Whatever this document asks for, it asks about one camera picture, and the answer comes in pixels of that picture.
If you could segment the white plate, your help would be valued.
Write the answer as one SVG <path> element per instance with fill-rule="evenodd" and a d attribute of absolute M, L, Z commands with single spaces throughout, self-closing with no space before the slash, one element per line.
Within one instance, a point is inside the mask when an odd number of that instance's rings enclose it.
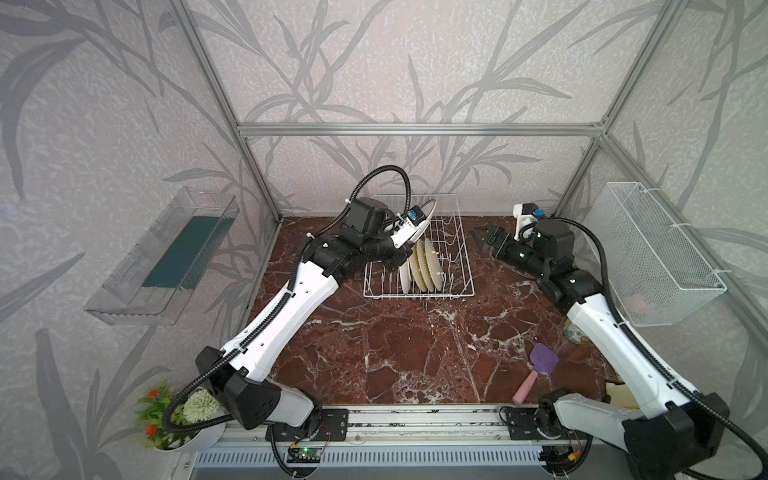
<path fill-rule="evenodd" d="M 430 226 L 435 208 L 436 200 L 434 198 L 427 200 L 424 204 L 419 206 L 420 214 L 417 216 L 418 223 L 416 224 L 416 231 L 410 239 L 412 243 L 416 243 Z"/>
<path fill-rule="evenodd" d="M 406 260 L 398 269 L 398 275 L 399 275 L 399 281 L 400 281 L 400 291 L 407 295 L 411 291 L 412 287 L 412 276 L 411 276 L 411 270 L 409 266 L 409 261 Z"/>

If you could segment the white wire dish rack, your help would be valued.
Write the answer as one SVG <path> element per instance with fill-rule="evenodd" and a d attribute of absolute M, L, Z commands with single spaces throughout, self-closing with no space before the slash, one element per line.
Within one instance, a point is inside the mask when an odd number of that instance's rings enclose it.
<path fill-rule="evenodd" d="M 430 216 L 406 262 L 390 272 L 379 263 L 366 267 L 362 293 L 371 299 L 458 299 L 475 295 L 459 197 L 421 194 L 412 203 Z"/>

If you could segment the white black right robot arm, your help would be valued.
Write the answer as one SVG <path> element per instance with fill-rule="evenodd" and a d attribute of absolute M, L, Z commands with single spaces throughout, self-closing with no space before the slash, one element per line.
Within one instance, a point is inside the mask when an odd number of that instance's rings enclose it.
<path fill-rule="evenodd" d="M 682 473 L 701 479 L 695 465 L 712 458 L 725 431 L 759 458 L 757 478 L 767 476 L 766 450 L 734 424 L 722 398 L 704 395 L 657 356 L 616 308 L 608 286 L 606 254 L 598 251 L 601 276 L 575 266 L 575 230 L 564 218 L 534 219 L 511 233 L 481 226 L 471 234 L 479 250 L 533 276 L 539 289 L 591 340 L 637 401 L 637 410 L 594 401 L 576 393 L 551 394 L 542 403 L 552 422 L 623 450 L 637 479 L 671 479 Z"/>

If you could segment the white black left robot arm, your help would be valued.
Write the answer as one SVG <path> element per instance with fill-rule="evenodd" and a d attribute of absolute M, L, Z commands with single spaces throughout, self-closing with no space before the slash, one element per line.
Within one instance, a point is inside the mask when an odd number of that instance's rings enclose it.
<path fill-rule="evenodd" d="M 404 184 L 404 206 L 398 214 L 359 195 L 370 180 L 387 172 L 399 175 Z M 166 407 L 161 417 L 163 430 L 187 434 L 235 420 L 247 430 L 284 424 L 301 439 L 315 435 L 321 424 L 321 405 L 298 389 L 270 380 L 269 374 L 300 327 L 346 280 L 372 262 L 380 262 L 390 271 L 405 263 L 419 227 L 426 222 L 422 210 L 411 206 L 411 197 L 408 174 L 397 165 L 380 166 L 364 176 L 342 212 L 324 228 L 308 234 L 288 281 L 267 306 L 222 347 L 200 352 L 196 359 L 200 374 Z M 176 423 L 176 410 L 185 408 L 199 387 L 214 397 L 224 415 Z"/>

